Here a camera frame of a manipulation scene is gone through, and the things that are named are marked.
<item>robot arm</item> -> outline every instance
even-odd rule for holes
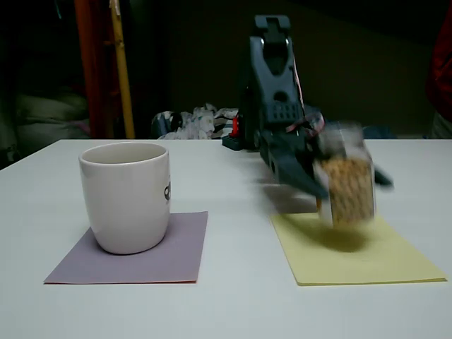
[[[314,180],[316,131],[302,103],[289,29],[287,16],[255,17],[239,89],[239,130],[222,142],[258,149],[280,184],[324,198],[328,192]],[[376,179],[391,185],[380,172]]]

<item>table surface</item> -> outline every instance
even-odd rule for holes
[[[89,227],[78,154],[109,142],[0,171],[0,338],[452,338],[449,282],[298,287],[268,216],[314,202],[218,141],[152,141],[169,148],[172,212],[209,212],[196,284],[43,285]],[[367,146],[395,182],[380,214],[452,276],[452,141]]]

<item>yellow paper square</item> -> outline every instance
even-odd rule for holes
[[[337,232],[316,213],[275,215],[273,226],[298,285],[446,281],[446,275],[381,217]]]

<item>purple coaster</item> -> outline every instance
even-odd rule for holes
[[[167,233],[157,246],[126,256],[101,249],[88,229],[44,283],[195,283],[207,217],[207,212],[171,214]]]

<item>mug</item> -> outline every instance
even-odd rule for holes
[[[112,143],[79,156],[91,229],[113,254],[146,251],[162,241],[170,219],[170,156],[160,145]]]

